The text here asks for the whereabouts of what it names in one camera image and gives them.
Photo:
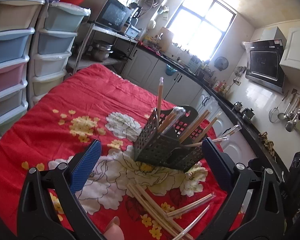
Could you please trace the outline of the operator thumb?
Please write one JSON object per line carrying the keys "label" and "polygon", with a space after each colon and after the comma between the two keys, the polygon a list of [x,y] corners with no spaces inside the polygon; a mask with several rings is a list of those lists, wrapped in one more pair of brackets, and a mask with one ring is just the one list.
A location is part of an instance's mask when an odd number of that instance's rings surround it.
{"label": "operator thumb", "polygon": [[124,234],[120,228],[120,219],[115,216],[107,225],[104,236],[107,240],[124,240]]}

